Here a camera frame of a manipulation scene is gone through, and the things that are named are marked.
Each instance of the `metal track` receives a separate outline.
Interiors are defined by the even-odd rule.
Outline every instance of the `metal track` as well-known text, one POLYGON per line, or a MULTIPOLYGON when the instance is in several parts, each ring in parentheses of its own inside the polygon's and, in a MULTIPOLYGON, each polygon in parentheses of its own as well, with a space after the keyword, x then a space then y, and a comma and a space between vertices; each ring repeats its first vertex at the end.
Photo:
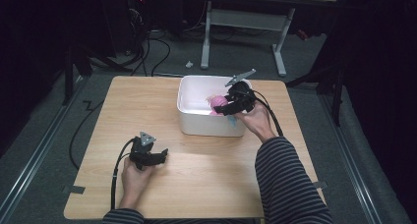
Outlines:
POLYGON ((61 126, 62 121, 67 115, 78 93, 86 85, 86 83, 87 83, 86 79, 83 79, 82 77, 77 78, 77 81, 76 81, 77 87, 74 91, 73 97, 71 98, 71 100, 66 106, 62 106, 60 108, 57 115, 53 119, 51 125, 47 129, 45 135, 43 136, 42 140, 40 141, 39 145, 37 146, 35 152, 31 156, 29 162, 25 166, 25 169, 19 176, 13 188, 10 190, 6 199, 1 204, 0 206, 0 223, 1 224, 7 223, 9 221, 14 210, 18 206, 19 201, 21 200, 22 196, 25 194, 26 189, 30 185, 31 180, 36 174, 37 169, 40 167, 43 159, 48 153, 49 148, 52 146, 53 139, 59 127, 61 126))
POLYGON ((368 223, 383 223, 381 221, 380 215, 378 214, 377 209, 374 206, 371 195, 369 193, 368 187, 366 186, 358 167, 356 166, 355 160, 353 159, 352 154, 350 153, 349 146, 344 138, 341 128, 339 128, 333 121, 331 117, 331 103, 327 96, 319 95, 319 100, 326 109, 326 115, 328 120, 332 124, 334 134, 337 137, 340 153, 344 165, 346 167, 347 173, 349 174, 350 180, 352 182, 353 188, 355 189, 356 195, 359 198, 359 201, 362 205, 362 208, 365 212, 368 223))

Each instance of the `striped shirt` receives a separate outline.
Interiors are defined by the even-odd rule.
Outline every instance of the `striped shirt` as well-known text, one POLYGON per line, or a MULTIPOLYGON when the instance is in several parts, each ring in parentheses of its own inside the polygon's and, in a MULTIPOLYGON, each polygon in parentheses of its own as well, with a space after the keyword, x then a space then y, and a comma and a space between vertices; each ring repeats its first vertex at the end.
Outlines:
MULTIPOLYGON (((267 140, 258 150, 255 169, 266 223, 332 223, 328 208, 308 177, 294 146, 286 138, 267 140)), ((161 223, 207 223, 190 219, 167 221, 160 220, 161 223)), ((136 210, 114 209, 104 216, 102 223, 142 224, 144 217, 136 210)), ((242 223, 242 220, 227 220, 226 223, 242 223)))

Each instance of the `human hand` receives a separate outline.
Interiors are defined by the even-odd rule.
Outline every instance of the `human hand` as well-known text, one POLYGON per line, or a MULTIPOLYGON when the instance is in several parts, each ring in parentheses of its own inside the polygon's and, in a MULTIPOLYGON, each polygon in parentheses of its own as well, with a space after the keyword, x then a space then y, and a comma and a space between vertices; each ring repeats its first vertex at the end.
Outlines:
POLYGON ((239 112, 234 116, 241 120, 249 131, 254 133, 261 142, 275 137, 275 134, 270 128, 269 112, 260 101, 255 101, 254 109, 251 112, 239 112))
POLYGON ((155 166, 147 167, 141 171, 136 167, 129 157, 125 158, 125 164, 122 173, 123 197, 120 201, 119 208, 136 209, 142 192, 147 187, 149 177, 155 166))

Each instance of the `pink object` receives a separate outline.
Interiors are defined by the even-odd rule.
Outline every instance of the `pink object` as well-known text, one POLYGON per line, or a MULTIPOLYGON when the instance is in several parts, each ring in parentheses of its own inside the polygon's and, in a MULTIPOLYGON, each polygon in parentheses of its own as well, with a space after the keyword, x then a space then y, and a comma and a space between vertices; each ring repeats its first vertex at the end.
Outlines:
POLYGON ((215 106, 224 106, 227 105, 229 102, 227 101, 227 99, 222 96, 222 95, 212 95, 210 97, 207 98, 208 104, 211 107, 211 112, 209 113, 210 115, 223 115, 222 113, 216 113, 214 110, 215 106))

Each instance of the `gray carpet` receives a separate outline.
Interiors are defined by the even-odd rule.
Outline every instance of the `gray carpet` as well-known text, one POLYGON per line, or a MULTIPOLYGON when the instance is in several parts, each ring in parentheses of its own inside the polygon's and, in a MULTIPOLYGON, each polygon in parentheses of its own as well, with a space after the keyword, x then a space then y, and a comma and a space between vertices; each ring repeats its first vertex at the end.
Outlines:
MULTIPOLYGON (((156 32, 152 36, 162 36, 156 32)), ((210 66, 208 70, 200 69, 202 37, 184 35, 165 35, 161 40, 170 46, 168 58, 157 69, 160 73, 175 75, 213 75, 232 76, 255 68, 258 72, 250 79, 281 80, 289 82, 307 74, 314 62, 325 36, 313 37, 302 41, 297 36, 286 38, 282 55, 287 67, 288 76, 280 78, 274 65, 270 46, 265 44, 274 33, 251 37, 241 34, 228 38, 227 33, 213 37, 226 41, 213 40, 211 43, 210 66), (186 68, 188 61, 194 67, 186 68)), ((146 60, 147 74, 151 68, 166 55, 167 47, 159 41, 150 42, 150 52, 146 60)), ((117 61, 123 62, 128 57, 120 56, 117 61)), ((140 68, 137 75, 143 76, 145 71, 140 68)), ((41 166, 33 177, 28 189, 22 196, 9 223, 99 223, 98 220, 74 221, 63 216, 68 198, 62 193, 64 186, 72 185, 77 171, 69 158, 69 145, 74 132, 89 113, 84 100, 91 102, 91 107, 101 102, 114 76, 122 75, 107 68, 95 68, 94 74, 88 79, 86 86, 80 91, 67 117, 58 129, 53 144, 45 156, 41 166)), ((0 160, 0 199, 4 200, 18 179, 21 171, 30 159, 43 134, 46 132, 53 117, 61 107, 64 99, 64 81, 61 77, 53 90, 36 107, 30 121, 22 130, 9 151, 0 160)), ((314 84, 301 84, 289 89, 301 130, 310 151, 319 180, 328 183, 324 189, 328 207, 333 215, 334 223, 368 223, 356 195, 351 180, 346 172, 332 124, 326 117, 314 84)), ((352 153, 358 162, 370 187, 376 207, 384 223, 409 223, 405 212, 398 204, 389 183, 367 145, 359 123, 349 104, 348 95, 343 94, 344 103, 340 111, 341 129, 346 134, 352 153)), ((81 127, 73 144, 76 163, 83 159, 89 137, 92 133, 99 110, 91 114, 81 127)))

